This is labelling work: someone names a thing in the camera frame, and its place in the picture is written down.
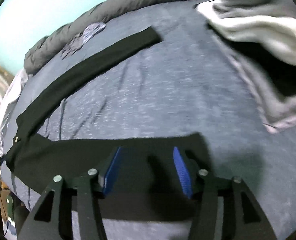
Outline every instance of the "metal screw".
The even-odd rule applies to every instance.
[[[97,174],[97,170],[96,169],[90,169],[89,171],[88,171],[88,174],[89,175],[96,175]]]
[[[233,178],[233,181],[235,182],[235,183],[238,183],[238,184],[240,184],[241,183],[241,177],[239,177],[239,176],[236,176],[236,177],[234,177]]]
[[[205,169],[201,169],[198,171],[200,176],[207,176],[209,171],[205,170]]]
[[[57,175],[57,176],[54,177],[55,182],[60,182],[61,179],[62,179],[62,177],[60,175]]]

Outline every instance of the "gray bedsheet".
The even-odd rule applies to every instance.
[[[165,3],[127,13],[108,22],[103,32],[74,55],[63,60],[56,55],[24,87],[4,138],[5,150],[16,133],[16,117],[52,81],[81,60],[152,25],[163,42],[140,51],[63,100],[39,134],[63,140],[201,132],[216,175],[244,178],[278,239],[285,239],[296,229],[296,127],[274,135],[267,132],[247,85],[212,39],[205,18],[194,11],[193,5],[201,1]],[[38,195],[11,178],[5,164],[2,177],[31,209]],[[189,230],[188,221],[105,220],[104,225],[109,239],[179,240],[186,239]]]

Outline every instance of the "bed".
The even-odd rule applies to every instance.
[[[98,76],[63,100],[38,133],[50,140],[146,138],[201,133],[217,176],[241,176],[279,240],[296,229],[296,127],[270,134],[257,104],[195,5],[160,3],[125,13],[73,55],[57,53],[31,75],[3,137],[7,152],[16,118],[57,77],[78,62],[149,26],[163,41]],[[3,163],[2,178],[31,210],[39,195]],[[79,239],[77,214],[72,213]],[[190,220],[104,219],[108,239],[186,239]]]

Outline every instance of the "gray cloth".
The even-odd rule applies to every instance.
[[[74,55],[57,54],[30,77],[4,138],[12,145],[15,119],[52,81],[76,63],[152,25],[163,42],[140,51],[63,100],[39,130],[51,140],[166,137],[200,132],[217,176],[241,176],[254,192],[279,240],[296,229],[296,127],[269,134],[247,85],[212,39],[203,2],[159,4],[108,22],[105,31]],[[38,194],[5,164],[2,178],[31,209]],[[73,214],[74,234],[78,235]],[[151,223],[105,220],[108,239],[184,240],[188,221]]]
[[[82,33],[76,35],[70,43],[66,44],[61,52],[61,57],[65,58],[68,55],[73,55],[76,51],[80,50],[87,41],[103,31],[105,27],[106,24],[104,23],[93,23],[89,25]]]
[[[39,40],[25,55],[24,68],[28,74],[36,74],[72,39],[92,23],[107,23],[127,12],[153,4],[182,0],[107,0],[82,14],[72,23],[66,24]]]
[[[296,19],[296,5],[292,0],[221,0],[213,5],[221,18],[268,15]]]

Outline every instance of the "wall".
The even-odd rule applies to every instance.
[[[105,0],[5,0],[0,7],[0,65],[15,74],[43,36]]]

